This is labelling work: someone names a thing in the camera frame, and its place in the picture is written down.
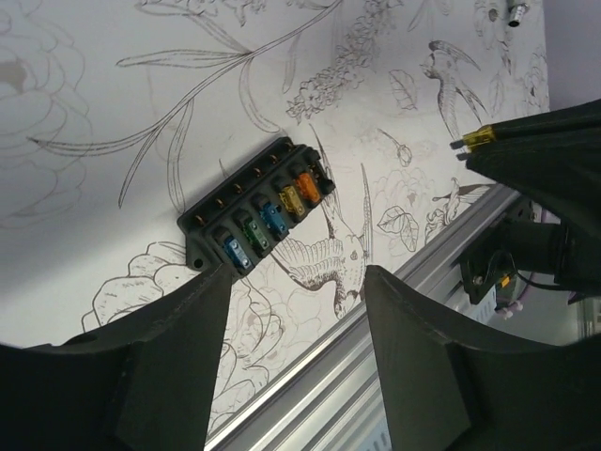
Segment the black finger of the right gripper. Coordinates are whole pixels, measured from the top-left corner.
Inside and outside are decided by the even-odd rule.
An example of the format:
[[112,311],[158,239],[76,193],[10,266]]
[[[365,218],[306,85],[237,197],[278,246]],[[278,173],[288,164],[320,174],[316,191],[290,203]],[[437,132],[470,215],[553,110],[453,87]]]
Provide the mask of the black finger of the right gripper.
[[600,101],[486,125],[466,167],[600,238]]

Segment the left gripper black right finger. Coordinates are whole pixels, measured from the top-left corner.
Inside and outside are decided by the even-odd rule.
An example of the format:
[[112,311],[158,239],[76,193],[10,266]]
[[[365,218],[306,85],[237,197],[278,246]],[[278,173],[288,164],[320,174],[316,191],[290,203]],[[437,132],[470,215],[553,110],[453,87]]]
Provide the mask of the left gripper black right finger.
[[365,304],[395,450],[596,450],[600,339],[490,328],[379,266]]

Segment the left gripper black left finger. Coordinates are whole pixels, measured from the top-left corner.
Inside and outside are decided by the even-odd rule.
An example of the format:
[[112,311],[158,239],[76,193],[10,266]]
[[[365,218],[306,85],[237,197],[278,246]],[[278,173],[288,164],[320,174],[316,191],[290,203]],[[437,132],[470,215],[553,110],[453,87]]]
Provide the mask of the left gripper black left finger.
[[1,349],[5,450],[200,450],[232,277],[203,272],[60,346]]

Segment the small yellow fuse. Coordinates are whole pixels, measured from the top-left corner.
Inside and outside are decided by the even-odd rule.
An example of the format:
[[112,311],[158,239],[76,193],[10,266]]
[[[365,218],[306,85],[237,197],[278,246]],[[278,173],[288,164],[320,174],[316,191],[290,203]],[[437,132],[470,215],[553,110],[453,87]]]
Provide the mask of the small yellow fuse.
[[481,129],[463,135],[460,139],[453,141],[450,144],[452,150],[465,148],[464,151],[458,153],[456,158],[459,161],[464,161],[469,158],[473,151],[484,144],[495,141],[495,133],[491,127],[482,127]]

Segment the black fuse box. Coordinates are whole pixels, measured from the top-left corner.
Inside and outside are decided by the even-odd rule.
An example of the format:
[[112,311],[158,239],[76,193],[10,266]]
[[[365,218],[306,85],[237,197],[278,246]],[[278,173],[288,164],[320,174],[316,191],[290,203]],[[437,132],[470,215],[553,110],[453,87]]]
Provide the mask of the black fuse box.
[[275,139],[177,219],[187,267],[248,275],[334,190],[316,149]]

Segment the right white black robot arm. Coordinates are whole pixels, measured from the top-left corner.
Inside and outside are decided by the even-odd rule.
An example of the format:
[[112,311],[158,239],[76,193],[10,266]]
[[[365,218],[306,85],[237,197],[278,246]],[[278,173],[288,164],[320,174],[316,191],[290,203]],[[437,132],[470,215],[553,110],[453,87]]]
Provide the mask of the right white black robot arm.
[[551,274],[553,291],[600,293],[600,102],[484,126],[451,143],[467,169],[520,193],[556,224],[504,217],[461,257],[470,299],[503,273]]

